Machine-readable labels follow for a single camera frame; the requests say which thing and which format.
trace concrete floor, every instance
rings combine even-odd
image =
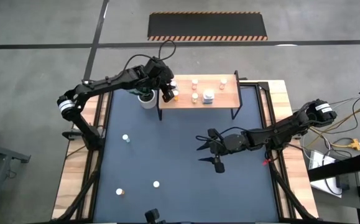
[[[91,43],[102,2],[0,0],[0,44]],[[111,0],[100,42],[145,42],[153,11],[261,11],[269,40],[360,39],[360,0]],[[117,74],[139,53],[157,55],[157,49],[99,49],[91,78]],[[61,132],[71,125],[55,102],[82,79],[88,54],[88,49],[0,50],[0,145],[32,155],[29,164],[12,164],[18,176],[7,181],[0,196],[0,223],[51,217],[68,144]],[[145,62],[135,58],[130,65]],[[184,47],[166,63],[176,74],[238,70],[250,80],[285,80],[295,109],[316,98],[357,96],[360,86],[360,45]],[[350,114],[351,104],[337,112]],[[360,140],[360,114],[358,120],[356,130],[329,139]],[[353,126],[349,121],[343,129]],[[306,142],[313,137],[309,134]],[[324,147],[317,144],[316,150]],[[323,203],[323,196],[315,194],[320,217],[357,222],[354,209]]]

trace gray floor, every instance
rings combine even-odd
[[[101,5],[102,0],[0,0],[0,44],[90,43]],[[360,0],[111,0],[100,42],[145,42],[147,16],[164,10],[261,11],[269,40],[360,39]],[[117,74],[137,53],[157,55],[157,49],[98,50],[91,78]],[[50,218],[67,147],[60,133],[70,127],[55,101],[82,79],[88,54],[88,49],[0,50],[0,145],[32,154],[29,164],[12,165],[18,176],[7,181],[0,197],[0,223]],[[131,65],[145,62],[135,58]],[[360,86],[360,45],[180,48],[167,64],[177,74],[239,70],[251,80],[283,79],[295,109],[316,98],[357,96]],[[350,114],[351,104],[337,112]],[[360,114],[358,120],[356,130],[329,139],[360,140]],[[343,128],[353,126],[349,121]],[[309,134],[306,142],[312,138]],[[315,195],[320,217],[356,222],[355,210],[324,203],[323,197]]]

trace wooden shelf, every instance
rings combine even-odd
[[[219,89],[220,80],[227,79],[227,84],[224,90]],[[198,88],[192,90],[192,80],[199,81]],[[184,108],[239,108],[241,102],[239,101],[238,84],[236,76],[230,75],[175,75],[174,79],[178,86],[178,101],[174,99],[165,103],[159,97],[159,108],[164,109],[184,109]],[[203,92],[207,89],[213,90],[215,99],[212,104],[205,105],[202,103]],[[199,98],[197,103],[192,103],[192,93],[198,93]]]

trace black floor mat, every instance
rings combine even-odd
[[[260,12],[153,12],[148,40],[267,40]]]

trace dark blue table mat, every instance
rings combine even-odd
[[[167,222],[277,222],[265,148],[222,157],[224,174],[198,161],[211,156],[209,149],[196,151],[203,142],[195,136],[207,136],[208,128],[261,128],[254,87],[241,93],[235,120],[229,109],[188,109],[163,110],[159,121],[156,108],[145,110],[136,96],[115,91],[94,221],[144,223],[144,213],[158,208]],[[117,188],[125,194],[116,195]]]

